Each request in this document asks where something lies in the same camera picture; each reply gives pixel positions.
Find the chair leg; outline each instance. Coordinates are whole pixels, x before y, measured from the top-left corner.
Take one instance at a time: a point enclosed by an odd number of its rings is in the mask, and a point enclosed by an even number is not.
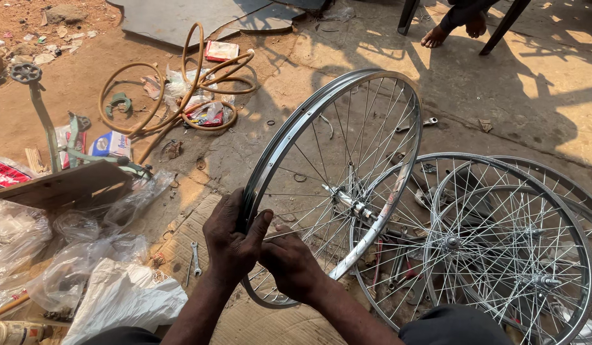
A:
[[[500,25],[491,35],[490,40],[485,44],[484,48],[479,52],[480,55],[488,55],[496,47],[496,44],[500,42],[500,39],[507,33],[511,25],[515,23],[515,20],[522,14],[528,4],[530,4],[530,0],[513,1],[511,8],[507,11]]]
[[[403,13],[400,14],[400,20],[398,21],[398,33],[401,35],[407,35],[411,21],[415,16],[415,10],[419,5],[419,0],[406,0],[405,6],[403,7]]]

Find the person's foot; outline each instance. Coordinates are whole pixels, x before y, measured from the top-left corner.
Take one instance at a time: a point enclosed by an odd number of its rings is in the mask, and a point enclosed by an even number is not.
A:
[[[437,48],[440,46],[443,41],[447,38],[449,33],[445,33],[440,26],[436,26],[434,29],[430,30],[425,36],[422,38],[422,47],[426,48]]]
[[[471,38],[478,38],[480,35],[485,34],[486,29],[484,12],[477,13],[475,18],[467,23],[467,34]]]

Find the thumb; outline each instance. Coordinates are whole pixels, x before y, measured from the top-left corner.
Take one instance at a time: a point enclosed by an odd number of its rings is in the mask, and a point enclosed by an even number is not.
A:
[[[243,240],[248,246],[260,247],[262,245],[262,239],[266,235],[266,231],[269,229],[271,220],[273,220],[273,210],[265,209],[254,219],[251,228],[247,232],[247,237]]]

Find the hand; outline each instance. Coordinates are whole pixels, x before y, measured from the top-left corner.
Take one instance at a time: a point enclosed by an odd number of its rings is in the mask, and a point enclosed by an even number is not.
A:
[[[224,195],[202,226],[209,252],[209,274],[221,284],[237,286],[260,258],[261,244],[273,219],[265,209],[255,218],[247,235],[236,231],[243,202],[243,188]]]
[[[277,231],[283,233],[291,229],[279,225]],[[263,242],[260,264],[273,274],[282,294],[308,305],[324,298],[336,283],[323,272],[311,249],[295,234]]]

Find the dark trousers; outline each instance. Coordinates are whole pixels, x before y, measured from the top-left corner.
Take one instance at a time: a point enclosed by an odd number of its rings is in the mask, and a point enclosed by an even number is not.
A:
[[[513,345],[489,315],[460,304],[445,304],[409,322],[398,335],[406,345]],[[117,327],[82,345],[157,345],[158,336],[139,327]]]
[[[439,26],[446,33],[450,33],[456,27],[467,24],[477,13],[486,10],[498,0],[449,0],[453,5],[449,12],[443,17]]]

